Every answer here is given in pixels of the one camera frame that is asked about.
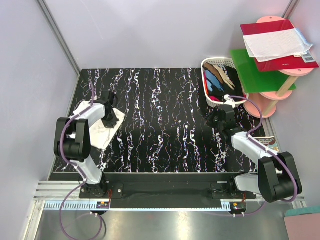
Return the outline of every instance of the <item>white wall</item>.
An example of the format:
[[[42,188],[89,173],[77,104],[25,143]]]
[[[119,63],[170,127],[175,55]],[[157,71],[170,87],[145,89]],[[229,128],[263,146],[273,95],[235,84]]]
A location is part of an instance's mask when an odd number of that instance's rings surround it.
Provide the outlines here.
[[[303,0],[290,19],[314,44],[320,64],[320,1]],[[299,78],[290,98],[279,102],[271,121],[282,151],[293,154],[308,206],[320,205],[320,70]]]
[[[290,0],[46,0],[88,68],[189,68],[244,48],[240,24],[281,16]]]
[[[0,238],[17,240],[77,76],[35,0],[1,1],[0,31]]]

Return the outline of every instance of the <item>green board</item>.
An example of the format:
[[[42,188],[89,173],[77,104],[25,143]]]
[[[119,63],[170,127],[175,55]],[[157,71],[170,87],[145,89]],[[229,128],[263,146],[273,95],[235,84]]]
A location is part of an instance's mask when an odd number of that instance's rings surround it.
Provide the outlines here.
[[[246,49],[231,50],[230,54],[247,94],[277,92],[289,77],[279,71],[259,71]]]

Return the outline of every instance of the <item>red folder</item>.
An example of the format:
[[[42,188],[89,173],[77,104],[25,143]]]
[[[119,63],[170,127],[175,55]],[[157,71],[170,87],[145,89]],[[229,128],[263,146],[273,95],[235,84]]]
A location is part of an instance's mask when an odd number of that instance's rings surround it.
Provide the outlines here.
[[[263,23],[242,24],[240,26],[243,35],[265,34],[295,28],[288,19]],[[254,60],[260,72],[270,72],[285,69],[308,69],[319,67],[319,65],[315,61],[305,63],[302,57],[294,56],[282,57],[265,62],[258,62],[256,59]]]

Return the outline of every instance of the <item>basket rim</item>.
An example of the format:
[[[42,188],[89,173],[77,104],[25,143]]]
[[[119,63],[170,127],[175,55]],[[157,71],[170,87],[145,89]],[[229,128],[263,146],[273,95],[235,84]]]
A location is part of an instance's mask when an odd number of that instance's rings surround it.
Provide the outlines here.
[[[203,65],[206,62],[210,61],[210,60],[218,60],[218,59],[220,59],[220,60],[229,60],[231,62],[234,62],[231,57],[208,57],[205,60],[203,60],[202,63],[201,63],[202,86],[203,86],[204,94],[205,94],[205,97],[206,97],[207,101],[210,101],[213,104],[223,105],[224,103],[222,101],[213,101],[213,100],[210,99],[210,97],[207,94],[205,83],[204,83],[205,75],[204,75]],[[246,97],[248,98],[249,97],[249,93],[246,93],[246,92],[244,92],[244,93],[246,94]],[[247,100],[235,101],[235,104],[241,105],[241,104],[244,104],[246,101]]]

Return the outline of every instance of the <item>black marble tabletop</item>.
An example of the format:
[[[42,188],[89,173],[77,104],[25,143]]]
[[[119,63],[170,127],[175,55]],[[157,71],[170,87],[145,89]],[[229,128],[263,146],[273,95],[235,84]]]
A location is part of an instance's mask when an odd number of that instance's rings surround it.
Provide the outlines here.
[[[71,111],[89,101],[89,79],[100,97],[112,90],[125,120],[106,150],[92,147],[91,156],[104,172],[212,173],[249,172],[255,165],[221,142],[206,125],[214,111],[206,102],[200,68],[84,69]],[[243,106],[235,109],[246,130],[259,123]],[[264,136],[261,127],[255,136]],[[53,172],[74,172],[57,158]]]

